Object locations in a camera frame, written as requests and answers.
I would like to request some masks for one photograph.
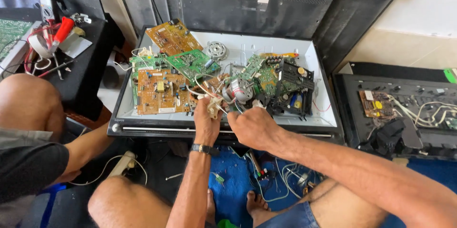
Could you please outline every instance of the red handle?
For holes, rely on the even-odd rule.
[[[54,40],[58,41],[59,43],[64,41],[70,31],[72,30],[75,22],[71,18],[62,17],[62,24],[60,25],[59,30],[57,31],[56,35],[54,36]]]

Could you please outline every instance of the black table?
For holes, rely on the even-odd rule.
[[[62,97],[64,108],[91,120],[97,120],[103,103],[97,97],[97,91],[105,71],[106,63],[114,46],[122,48],[125,38],[109,14],[106,20],[92,18],[92,23],[78,24],[85,33],[85,39],[92,45],[84,50],[69,65],[71,72],[62,71],[64,80],[57,72],[50,73],[44,79],[51,82]],[[0,19],[22,21],[40,21],[39,9],[0,9]],[[70,58],[63,53],[57,54],[59,63]]]

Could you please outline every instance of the tape roll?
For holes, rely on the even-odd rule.
[[[29,41],[29,44],[31,45],[31,47],[42,58],[49,59],[49,58],[53,57],[53,55],[51,53],[49,53],[49,51],[48,51],[48,46],[46,44],[46,40],[42,36],[32,35],[31,37],[29,37],[28,41]]]

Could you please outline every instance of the sleeve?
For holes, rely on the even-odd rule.
[[[35,195],[62,175],[68,149],[57,143],[0,150],[0,204]]]

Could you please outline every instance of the knee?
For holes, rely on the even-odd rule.
[[[5,78],[0,83],[0,90],[9,99],[11,97],[30,98],[34,102],[41,101],[43,104],[60,104],[60,94],[50,82],[25,73]]]
[[[129,194],[130,185],[129,179],[123,176],[113,176],[104,180],[94,194],[89,199],[88,210],[91,216],[95,215],[100,209],[104,209],[111,204],[111,201],[116,198],[116,195]]]

